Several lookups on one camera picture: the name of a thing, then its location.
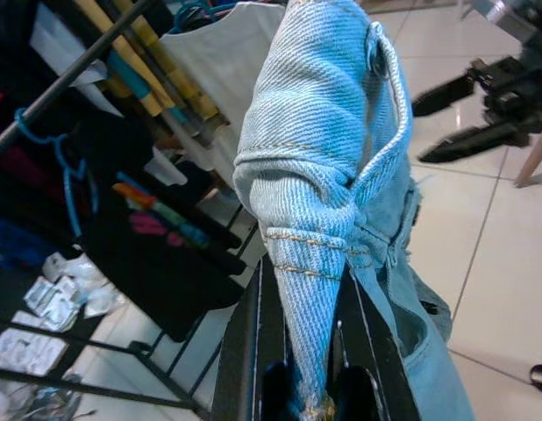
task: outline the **clothing rack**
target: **clothing rack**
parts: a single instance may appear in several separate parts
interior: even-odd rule
[[[39,115],[43,111],[45,111],[46,108],[51,103],[53,103],[53,101],[57,97],[59,97],[63,93],[63,91],[67,89],[70,84],[89,67],[90,64],[92,64],[92,62],[96,60],[100,56],[100,54],[102,54],[102,52],[105,51],[111,45],[111,43],[119,35],[121,35],[138,16],[140,16],[144,11],[146,11],[157,1],[160,0],[138,0],[138,2],[134,4],[129,11],[124,13],[121,18],[118,19],[117,22],[107,32],[105,32],[78,60],[76,60],[62,75],[60,75],[59,78],[53,84],[51,84],[49,88],[45,90],[45,92],[43,92],[43,94],[41,94],[29,107],[25,109],[22,115],[25,123],[29,125],[30,123],[34,122],[39,117]],[[20,134],[21,130],[18,125],[18,121],[12,121],[12,123],[0,134],[0,153],[6,147],[11,145],[12,142]],[[238,209],[236,209],[234,215],[232,216],[232,219],[226,226],[227,229],[230,229],[232,227],[232,225],[238,218],[241,210],[242,207],[240,205]],[[238,257],[241,257],[242,253],[246,250],[247,245],[249,244],[253,235],[257,232],[257,229],[257,225],[254,225],[252,227],[251,231],[247,235],[246,240],[236,254]],[[114,346],[90,339],[77,338],[70,335],[69,333],[50,332],[36,327],[20,325],[10,321],[0,320],[0,326],[3,327],[14,328],[20,331],[38,333],[40,335],[45,335],[52,338],[63,339],[69,344],[76,344],[78,346],[93,346],[112,352],[133,355],[175,395],[175,397],[177,398],[176,400],[167,400],[155,396],[145,396],[116,389],[107,389],[98,386],[74,383],[58,378],[53,378],[48,375],[36,376],[18,373],[2,368],[0,368],[0,379],[12,382],[25,382],[52,388],[72,390],[74,392],[108,396],[134,402],[152,403],[162,406],[189,409],[194,411],[201,419],[208,420],[210,417],[210,412],[207,411],[200,403],[198,403],[193,398],[193,395],[195,394],[198,386],[201,384],[203,378],[209,371],[212,363],[218,357],[222,340],[216,346],[216,349],[213,351],[211,357],[203,367],[203,370],[201,371],[198,378],[195,380],[190,390],[184,390],[173,379],[170,378],[170,375],[173,373],[175,366],[177,365],[180,358],[184,355],[190,341],[194,337],[202,321],[203,318],[199,318],[196,321],[187,338],[184,340],[181,349],[174,357],[171,365],[169,366],[169,369],[164,371],[151,360],[151,357],[157,346],[162,341],[163,337],[166,335],[165,332],[161,332],[152,344],[133,341],[127,348],[125,348],[122,346]]]

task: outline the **wooden chair leg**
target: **wooden chair leg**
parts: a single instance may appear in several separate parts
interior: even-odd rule
[[[528,158],[524,162],[523,168],[520,170],[520,173],[518,173],[517,179],[515,180],[515,184],[517,185],[517,187],[521,188],[530,183],[532,173],[541,161],[542,133],[538,138],[538,142],[536,142],[536,145],[534,145],[534,147],[532,148],[531,154],[528,155]]]

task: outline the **white tile floor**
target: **white tile floor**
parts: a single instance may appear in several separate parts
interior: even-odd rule
[[[429,0],[397,0],[399,6]],[[456,22],[454,8],[373,15],[396,43],[410,92],[458,75],[469,60],[487,61],[515,54],[519,44],[475,13]],[[542,420],[542,394],[528,384],[528,370],[542,363],[542,165],[539,185],[514,189],[511,180],[529,149],[501,148],[469,160],[425,166],[415,159],[444,134],[481,124],[481,97],[475,96],[430,118],[418,119],[410,146],[413,175],[424,201],[410,243],[411,263],[451,305],[454,332],[450,343],[480,421]],[[217,197],[205,206],[222,222],[233,203]],[[242,213],[235,232],[243,238],[253,219]],[[263,252],[256,235],[246,250],[253,267]],[[239,277],[246,284],[253,269]],[[225,328],[232,309],[212,312],[175,370],[184,387]],[[152,342],[159,332],[131,303],[103,323],[96,338],[126,345],[130,339]],[[164,339],[154,359],[167,367],[180,344]],[[210,405],[217,374],[213,364],[196,397]],[[77,369],[87,382],[168,396],[160,384],[128,357],[87,350]],[[187,411],[86,396],[81,412],[98,409],[93,420],[196,419]]]

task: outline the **light blue denim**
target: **light blue denim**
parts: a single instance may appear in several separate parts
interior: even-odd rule
[[[346,262],[399,345],[422,419],[474,419],[417,292],[445,305],[406,259],[420,198],[406,155],[411,123],[382,27],[350,0],[291,0],[255,86],[233,178],[275,265],[302,376],[301,419],[323,411]],[[447,336],[447,308],[443,314]]]

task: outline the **jeans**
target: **jeans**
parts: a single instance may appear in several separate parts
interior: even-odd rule
[[[417,294],[432,291],[406,258],[420,198],[406,154],[411,126],[405,81],[382,27],[350,0],[291,0],[244,119],[233,180],[275,266],[302,378],[301,419],[325,411],[346,261],[399,345],[422,418],[474,419]],[[439,326],[449,333],[448,319]]]

